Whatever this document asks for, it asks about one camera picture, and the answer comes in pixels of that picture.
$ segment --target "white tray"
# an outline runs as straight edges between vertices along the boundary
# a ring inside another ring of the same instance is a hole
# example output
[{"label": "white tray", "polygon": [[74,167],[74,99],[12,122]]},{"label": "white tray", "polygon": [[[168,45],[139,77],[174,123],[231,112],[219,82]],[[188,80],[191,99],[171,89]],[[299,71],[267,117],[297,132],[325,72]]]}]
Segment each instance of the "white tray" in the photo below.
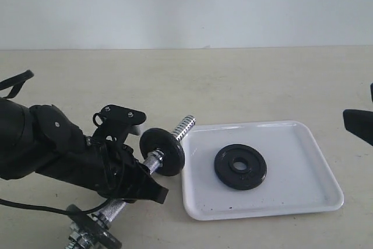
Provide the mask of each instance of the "white tray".
[{"label": "white tray", "polygon": [[[234,190],[215,174],[214,158],[229,144],[253,147],[264,157],[264,182]],[[343,193],[311,131],[296,121],[197,125],[182,141],[184,206],[197,220],[236,219],[335,211]]]}]

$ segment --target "black object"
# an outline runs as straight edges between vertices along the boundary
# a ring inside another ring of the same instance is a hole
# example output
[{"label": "black object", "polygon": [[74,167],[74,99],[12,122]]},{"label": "black object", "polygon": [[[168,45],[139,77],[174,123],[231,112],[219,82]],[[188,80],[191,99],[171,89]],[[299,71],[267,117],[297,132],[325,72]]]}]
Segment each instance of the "black object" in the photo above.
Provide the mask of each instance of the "black object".
[{"label": "black object", "polygon": [[[25,72],[7,79],[0,82],[0,89],[20,89],[32,76],[32,72]],[[133,149],[124,144],[135,126],[145,122],[145,113],[107,105],[94,115],[102,124],[96,122],[98,128],[90,137],[56,106],[27,108],[10,97],[0,98],[1,178],[18,179],[36,172],[96,191],[105,198],[165,201],[168,189],[152,179],[147,167],[133,156]],[[11,206],[4,200],[1,203]]]},{"label": "black object", "polygon": [[163,165],[156,172],[164,176],[179,174],[185,164],[185,154],[176,138],[161,128],[148,129],[140,138],[141,154],[146,159],[147,154],[156,149],[164,153]]},{"label": "black object", "polygon": [[228,145],[220,150],[215,157],[214,167],[220,181],[237,190],[259,186],[267,174],[267,164],[262,155],[242,144]]},{"label": "black object", "polygon": [[[81,210],[74,204],[67,207],[67,211],[70,212],[81,212]],[[122,243],[117,240],[109,231],[101,227],[94,220],[87,215],[71,215],[69,216],[76,225],[84,230],[86,233],[91,235],[95,241],[102,244],[107,249],[121,249]]]},{"label": "black object", "polygon": [[[371,84],[373,101],[373,84]],[[343,111],[344,127],[347,131],[373,146],[373,112],[355,109]]]}]

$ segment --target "dumbbell handle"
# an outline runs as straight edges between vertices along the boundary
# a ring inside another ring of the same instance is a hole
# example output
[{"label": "dumbbell handle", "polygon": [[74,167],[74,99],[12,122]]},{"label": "dumbbell handle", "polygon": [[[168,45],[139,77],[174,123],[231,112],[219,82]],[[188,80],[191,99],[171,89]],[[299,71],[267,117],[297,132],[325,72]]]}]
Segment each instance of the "dumbbell handle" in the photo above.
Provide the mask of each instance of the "dumbbell handle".
[{"label": "dumbbell handle", "polygon": [[[186,134],[194,127],[196,119],[188,115],[178,124],[178,126],[171,132],[177,141],[182,141]],[[147,159],[143,164],[150,170],[150,174],[154,173],[158,167],[162,165],[164,154],[161,150],[154,150],[149,153]],[[114,199],[108,205],[103,207],[99,212],[100,220],[109,228],[111,222],[119,215],[119,213],[126,206],[126,202],[121,199]]]}]

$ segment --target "black strap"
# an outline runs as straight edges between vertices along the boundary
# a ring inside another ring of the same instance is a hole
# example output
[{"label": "black strap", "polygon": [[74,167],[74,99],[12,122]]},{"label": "black strap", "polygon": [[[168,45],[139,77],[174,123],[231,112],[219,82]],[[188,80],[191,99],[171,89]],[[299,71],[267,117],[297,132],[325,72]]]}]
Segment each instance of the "black strap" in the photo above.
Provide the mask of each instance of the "black strap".
[{"label": "black strap", "polygon": [[25,81],[31,79],[33,76],[34,76],[34,73],[32,73],[31,70],[27,70],[14,77],[1,81],[0,90],[5,90],[10,87],[13,87],[12,90],[10,90],[10,93],[6,97],[4,97],[4,99],[12,99],[16,97],[17,94],[20,92]]}]

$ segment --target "cable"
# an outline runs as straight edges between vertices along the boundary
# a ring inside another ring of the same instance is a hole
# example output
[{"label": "cable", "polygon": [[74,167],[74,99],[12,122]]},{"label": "cable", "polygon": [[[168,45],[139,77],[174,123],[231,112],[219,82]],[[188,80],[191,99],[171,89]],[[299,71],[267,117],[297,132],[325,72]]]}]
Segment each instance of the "cable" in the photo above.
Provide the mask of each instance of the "cable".
[{"label": "cable", "polygon": [[5,206],[8,206],[8,207],[12,207],[12,208],[25,209],[25,210],[34,210],[34,211],[44,211],[44,212],[56,213],[56,214],[65,215],[65,216],[91,214],[93,212],[99,211],[102,207],[105,207],[113,199],[115,199],[115,195],[118,193],[118,191],[119,191],[119,189],[120,189],[120,187],[123,183],[123,180],[124,180],[125,161],[124,161],[122,156],[121,156],[121,162],[122,162],[122,174],[121,174],[121,178],[119,179],[118,185],[116,186],[116,188],[111,193],[111,197],[106,199],[102,204],[100,204],[99,206],[97,206],[95,208],[75,212],[75,211],[66,211],[66,210],[63,210],[63,209],[53,208],[53,207],[49,207],[49,206],[21,204],[19,202],[7,201],[7,200],[1,199],[1,198],[0,198],[0,205],[5,205]]}]

